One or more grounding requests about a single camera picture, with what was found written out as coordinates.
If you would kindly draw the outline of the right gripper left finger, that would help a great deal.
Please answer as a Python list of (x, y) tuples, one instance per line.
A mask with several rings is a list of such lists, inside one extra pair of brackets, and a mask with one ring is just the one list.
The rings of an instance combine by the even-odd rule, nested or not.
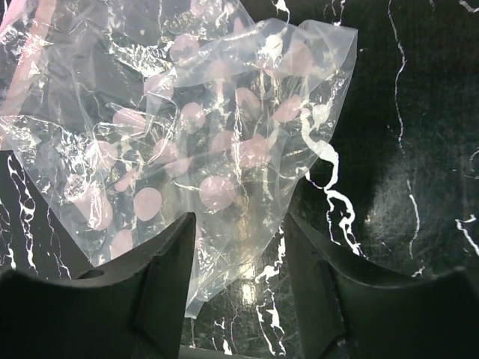
[(73, 280), (1, 270), (3, 358), (177, 358), (195, 249), (187, 212)]

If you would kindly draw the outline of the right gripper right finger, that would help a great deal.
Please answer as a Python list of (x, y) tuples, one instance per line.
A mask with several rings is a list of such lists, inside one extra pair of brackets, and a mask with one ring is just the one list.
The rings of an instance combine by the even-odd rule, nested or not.
[(478, 270), (423, 279), (378, 266), (284, 219), (306, 358), (476, 358)]

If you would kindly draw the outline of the pink zipper clear bag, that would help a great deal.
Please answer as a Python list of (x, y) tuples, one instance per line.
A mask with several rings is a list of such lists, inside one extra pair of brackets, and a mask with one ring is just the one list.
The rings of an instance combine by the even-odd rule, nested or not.
[(196, 317), (331, 158), (357, 39), (239, 1), (12, 1), (1, 139), (94, 266), (195, 213)]

